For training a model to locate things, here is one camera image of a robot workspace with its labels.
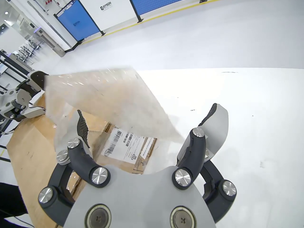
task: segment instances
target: bubble wrap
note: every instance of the bubble wrap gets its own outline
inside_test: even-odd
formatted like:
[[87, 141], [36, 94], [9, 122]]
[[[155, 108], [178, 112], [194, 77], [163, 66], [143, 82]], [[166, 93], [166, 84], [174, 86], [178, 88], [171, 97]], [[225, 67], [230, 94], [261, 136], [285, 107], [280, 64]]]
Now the bubble wrap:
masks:
[[46, 115], [66, 132], [75, 109], [144, 137], [178, 143], [183, 138], [147, 85], [131, 68], [47, 76]]

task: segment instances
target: cardboard box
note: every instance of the cardboard box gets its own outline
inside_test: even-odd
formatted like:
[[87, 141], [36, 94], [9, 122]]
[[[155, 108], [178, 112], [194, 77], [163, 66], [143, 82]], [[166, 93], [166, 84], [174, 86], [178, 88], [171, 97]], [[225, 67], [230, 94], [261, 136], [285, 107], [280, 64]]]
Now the cardboard box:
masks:
[[99, 165], [114, 165], [126, 172], [142, 174], [157, 141], [156, 138], [140, 137], [109, 125], [108, 135], [100, 140]]

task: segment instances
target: robotic arm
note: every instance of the robotic arm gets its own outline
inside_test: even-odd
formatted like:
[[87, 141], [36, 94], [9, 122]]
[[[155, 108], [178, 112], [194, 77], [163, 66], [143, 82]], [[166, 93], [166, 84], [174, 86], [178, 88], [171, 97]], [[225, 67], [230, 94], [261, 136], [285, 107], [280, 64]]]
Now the robotic arm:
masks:
[[32, 71], [28, 79], [21, 82], [15, 89], [7, 90], [0, 95], [0, 120], [12, 119], [20, 122], [24, 118], [33, 118], [45, 114], [45, 108], [29, 107], [29, 101], [44, 89], [42, 71]]
[[[176, 166], [139, 176], [94, 162], [88, 150], [88, 128], [77, 111], [58, 146], [62, 150], [56, 150], [58, 164], [38, 201], [64, 228], [215, 227], [237, 193], [210, 161], [227, 133], [228, 113], [214, 104], [190, 131]], [[66, 189], [73, 170], [88, 183], [77, 201]], [[206, 181], [203, 196], [193, 184], [199, 173]]]

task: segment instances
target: joyson logo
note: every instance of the joyson logo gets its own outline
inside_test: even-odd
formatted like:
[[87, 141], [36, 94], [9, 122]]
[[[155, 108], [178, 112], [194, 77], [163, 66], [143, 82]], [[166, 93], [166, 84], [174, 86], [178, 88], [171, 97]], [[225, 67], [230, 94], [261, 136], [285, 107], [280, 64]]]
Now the joyson logo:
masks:
[[104, 10], [107, 10], [108, 8], [110, 8], [110, 7], [112, 7], [112, 3], [111, 3], [111, 2], [108, 2], [108, 3], [106, 3], [105, 5], [101, 6], [100, 9], [101, 9], [102, 11], [104, 11]]

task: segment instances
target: white floor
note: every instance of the white floor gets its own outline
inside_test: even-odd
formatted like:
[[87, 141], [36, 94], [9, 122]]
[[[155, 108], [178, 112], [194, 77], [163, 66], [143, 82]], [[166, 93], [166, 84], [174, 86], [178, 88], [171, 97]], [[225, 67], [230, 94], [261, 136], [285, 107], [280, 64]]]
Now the white floor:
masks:
[[[229, 133], [213, 162], [238, 196], [217, 227], [303, 227], [303, 1], [208, 3], [63, 58], [50, 52], [33, 68], [60, 74], [132, 66], [185, 137], [220, 103], [229, 112]], [[176, 162], [180, 144], [160, 144], [146, 173]], [[3, 163], [0, 180], [15, 184]]]

